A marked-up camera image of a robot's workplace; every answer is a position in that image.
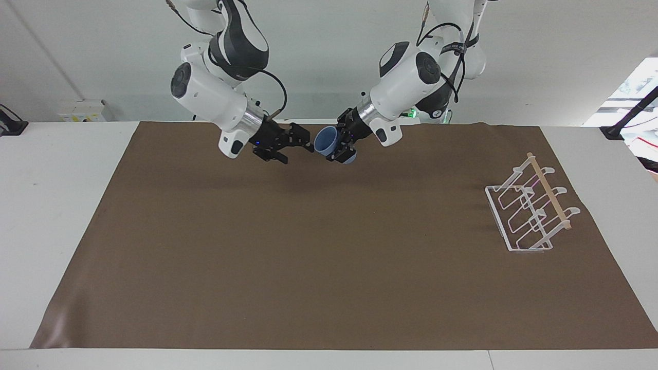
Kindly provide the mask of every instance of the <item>black stand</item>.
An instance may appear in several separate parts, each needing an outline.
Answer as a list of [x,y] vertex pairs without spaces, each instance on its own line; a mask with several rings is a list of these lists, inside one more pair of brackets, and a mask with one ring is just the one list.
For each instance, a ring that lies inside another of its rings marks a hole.
[[649,106],[656,98],[658,97],[658,86],[655,87],[649,95],[645,96],[644,99],[640,100],[640,102],[633,107],[633,109],[628,112],[627,115],[624,116],[616,125],[614,126],[608,126],[608,127],[601,127],[601,132],[603,135],[608,139],[608,140],[624,140],[624,138],[621,136],[621,130],[624,128],[630,120],[634,119],[635,116],[639,115],[640,112],[642,112],[646,107]]
[[637,157],[640,160],[640,163],[644,166],[647,171],[651,171],[655,174],[658,174],[658,162],[654,162],[651,159],[646,159],[644,157]]
[[11,119],[4,111],[0,109],[0,121],[7,129],[0,130],[0,136],[18,136],[23,133],[28,123],[24,120],[16,121]]

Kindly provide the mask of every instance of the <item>white wire rack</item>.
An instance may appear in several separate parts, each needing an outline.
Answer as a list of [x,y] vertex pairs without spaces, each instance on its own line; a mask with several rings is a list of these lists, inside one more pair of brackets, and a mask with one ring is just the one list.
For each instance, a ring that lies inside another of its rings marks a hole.
[[[529,166],[534,172],[532,175],[524,173]],[[565,194],[567,189],[552,188],[546,180],[546,175],[554,172],[551,167],[541,168],[535,156],[528,153],[527,160],[513,168],[512,175],[502,185],[484,188],[496,225],[509,251],[551,250],[551,238],[563,229],[571,229],[569,219],[579,214],[580,209],[562,208],[557,197]]]

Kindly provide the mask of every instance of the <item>white wall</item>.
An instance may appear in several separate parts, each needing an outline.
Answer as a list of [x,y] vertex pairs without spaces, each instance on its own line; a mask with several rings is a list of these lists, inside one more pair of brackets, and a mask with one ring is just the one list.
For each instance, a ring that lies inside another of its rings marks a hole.
[[[76,93],[8,3],[83,97],[105,99],[117,119],[191,118],[168,85],[180,47],[199,38],[164,1],[0,0],[0,101],[24,118],[55,120],[57,101]],[[416,37],[424,0],[247,3],[270,44],[268,69],[290,93],[281,117],[326,118],[377,82],[378,60],[393,42]],[[490,3],[481,27],[488,67],[465,82],[453,121],[583,123],[658,51],[657,7],[655,0]],[[266,109],[281,103],[266,76],[246,88]]]

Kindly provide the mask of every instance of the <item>cable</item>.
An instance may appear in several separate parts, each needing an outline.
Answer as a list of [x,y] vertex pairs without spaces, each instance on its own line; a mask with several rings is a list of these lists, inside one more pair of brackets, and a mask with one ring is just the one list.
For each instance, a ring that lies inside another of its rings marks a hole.
[[464,83],[464,77],[466,76],[466,61],[464,60],[464,54],[460,55],[461,59],[461,80],[459,81],[459,86],[457,86],[457,91],[461,91],[461,84]]
[[455,85],[452,83],[450,78],[448,78],[448,76],[446,76],[443,72],[441,72],[441,77],[443,77],[443,79],[445,80],[445,83],[450,87],[450,89],[453,91],[453,93],[455,93],[455,103],[458,103],[459,102],[459,96],[457,95],[458,92],[457,92],[457,89],[455,89]]
[[445,27],[445,26],[451,26],[451,27],[454,27],[454,28],[458,29],[460,32],[462,32],[461,27],[459,27],[458,25],[456,25],[456,24],[454,24],[454,23],[452,23],[452,22],[446,22],[446,23],[441,23],[441,24],[439,24],[439,25],[437,25],[437,26],[432,27],[432,29],[429,30],[429,31],[427,31],[427,33],[425,34],[425,36],[423,36],[422,39],[421,39],[421,38],[420,38],[420,35],[422,34],[422,28],[421,28],[421,29],[420,29],[420,33],[418,34],[418,39],[416,40],[416,47],[420,46],[420,44],[421,44],[423,41],[425,41],[425,39],[430,38],[430,34],[431,34],[432,32],[434,32],[434,31],[437,30],[438,28]]
[[260,72],[260,73],[266,74],[266,75],[270,76],[271,78],[273,78],[273,79],[279,84],[279,86],[281,86],[281,90],[282,90],[283,93],[284,93],[284,103],[283,103],[283,105],[281,106],[281,108],[279,108],[279,109],[277,109],[276,111],[274,111],[274,113],[272,113],[271,115],[269,115],[269,116],[267,117],[267,119],[273,119],[274,117],[278,116],[279,113],[281,113],[281,112],[286,108],[286,105],[288,104],[288,92],[286,91],[286,87],[284,86],[284,83],[281,82],[281,80],[279,80],[279,78],[278,78],[277,76],[275,76],[273,73],[268,72],[268,71],[266,71],[266,70],[264,70],[264,69],[261,69],[261,68],[255,68],[255,67],[252,67],[252,66],[236,66],[236,68],[246,68],[246,69],[251,69],[251,70],[255,70],[255,71],[257,71],[257,72]]
[[418,47],[418,41],[422,35],[422,31],[425,29],[425,23],[427,23],[427,16],[430,14],[430,2],[428,1],[425,4],[425,9],[422,12],[422,22],[420,23],[420,31],[418,32],[418,38],[416,39],[416,46]]
[[22,118],[20,118],[20,116],[18,114],[16,114],[16,112],[12,111],[8,106],[0,103],[0,107],[6,109],[9,113],[13,114],[16,118],[18,118],[18,120],[20,120],[20,121],[23,120]]
[[645,124],[645,123],[647,123],[647,122],[651,122],[651,121],[653,121],[653,120],[655,120],[655,119],[658,119],[658,116],[653,117],[652,119],[646,120],[646,121],[641,122],[641,123],[638,123],[638,124],[633,124],[633,125],[631,125],[631,126],[624,126],[624,128],[636,127],[636,126],[639,126],[639,125],[641,125],[641,124]]
[[445,112],[445,118],[443,119],[443,122],[445,123],[445,119],[448,118],[447,123],[450,124],[450,122],[452,122],[452,116],[453,116],[452,109],[448,109],[448,112]]
[[215,3],[217,4],[217,9],[212,9],[211,12],[217,13],[217,14],[222,14],[222,8],[223,8],[224,4],[223,3],[220,4],[219,2],[220,2],[220,0],[215,1]]
[[183,18],[182,15],[180,15],[180,12],[178,11],[178,9],[176,9],[176,5],[174,5],[174,3],[171,2],[171,0],[164,0],[164,1],[165,1],[165,3],[169,6],[169,8],[170,8],[174,13],[176,13],[176,15],[178,16],[178,18],[180,18],[180,20],[182,20],[183,23],[187,24],[188,27],[190,27],[192,30],[195,30],[196,32],[198,32],[198,33],[200,33],[200,34],[202,34],[202,35],[212,36],[212,34],[209,34],[208,32],[201,31],[200,29],[196,28],[195,26],[192,26],[192,24],[190,24],[185,18]]

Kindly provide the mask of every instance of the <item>black cable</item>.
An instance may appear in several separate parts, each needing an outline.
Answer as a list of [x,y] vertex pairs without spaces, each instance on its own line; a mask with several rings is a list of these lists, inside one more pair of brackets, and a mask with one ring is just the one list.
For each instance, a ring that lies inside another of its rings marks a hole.
[[464,83],[464,77],[466,76],[466,61],[464,60],[464,54],[459,56],[461,60],[461,80],[459,81],[459,86],[457,86],[457,91],[461,91],[461,84]]
[[164,0],[164,1],[165,1],[165,3],[169,6],[169,8],[170,8],[174,13],[176,13],[176,15],[178,16],[178,18],[180,18],[180,20],[182,20],[183,23],[187,24],[188,27],[190,27],[192,30],[195,30],[196,32],[198,32],[198,33],[200,33],[200,34],[202,34],[202,35],[212,36],[212,34],[209,34],[208,32],[201,31],[200,29],[196,28],[196,27],[193,26],[191,23],[189,23],[185,18],[183,18],[183,16],[180,15],[180,12],[178,11],[178,9],[176,9],[176,5],[174,5],[174,3],[171,2],[171,0]]
[[16,112],[12,111],[8,106],[6,106],[6,105],[0,103],[0,107],[4,108],[4,109],[7,110],[9,113],[13,114],[16,118],[18,118],[18,120],[20,120],[20,121],[23,120],[22,118],[20,118],[20,116],[19,116],[18,114],[16,114]]
[[286,108],[286,105],[288,104],[288,92],[286,91],[286,87],[284,86],[284,83],[281,82],[281,80],[279,80],[279,78],[277,76],[275,76],[273,73],[271,73],[269,71],[266,71],[266,70],[261,69],[261,68],[255,68],[255,67],[252,67],[252,66],[236,66],[236,68],[246,68],[246,69],[251,69],[251,70],[255,70],[257,72],[266,74],[266,75],[270,76],[271,78],[273,78],[279,84],[279,86],[281,86],[281,90],[284,93],[284,103],[281,106],[281,108],[277,109],[273,114],[269,115],[267,117],[267,119],[273,119],[274,117],[278,116],[279,113],[281,113]]
[[427,33],[425,34],[425,36],[423,36],[422,38],[420,38],[420,35],[422,34],[422,28],[421,28],[421,29],[420,29],[420,33],[418,34],[418,39],[416,40],[416,47],[420,46],[420,44],[421,44],[425,39],[430,38],[430,34],[431,34],[432,32],[434,32],[434,31],[437,30],[438,28],[445,27],[445,26],[452,26],[452,27],[458,29],[458,30],[461,32],[461,27],[459,27],[458,25],[456,25],[456,24],[454,24],[454,23],[452,23],[452,22],[446,22],[446,23],[441,23],[441,24],[439,24],[439,25],[437,25],[437,26],[432,27],[431,30],[427,31]]
[[658,119],[658,117],[653,117],[652,119],[646,120],[646,121],[644,121],[644,122],[642,122],[642,123],[632,124],[632,125],[630,125],[630,126],[624,126],[624,128],[636,127],[636,126],[639,126],[639,125],[641,125],[641,124],[645,124],[645,123],[651,122],[651,121],[653,121],[653,120],[655,120],[655,119]]
[[441,72],[441,77],[443,77],[443,79],[445,80],[445,83],[448,84],[448,86],[453,91],[453,93],[455,93],[455,103],[458,103],[459,102],[459,96],[457,95],[457,89],[455,89],[455,85],[452,83],[450,78],[448,78],[448,76],[446,76],[443,72]]
[[416,43],[420,40],[422,32],[425,30],[425,24],[427,23],[427,16],[430,15],[430,2],[425,3],[425,9],[422,12],[422,22],[420,23],[420,31],[418,32],[418,37],[416,38]]

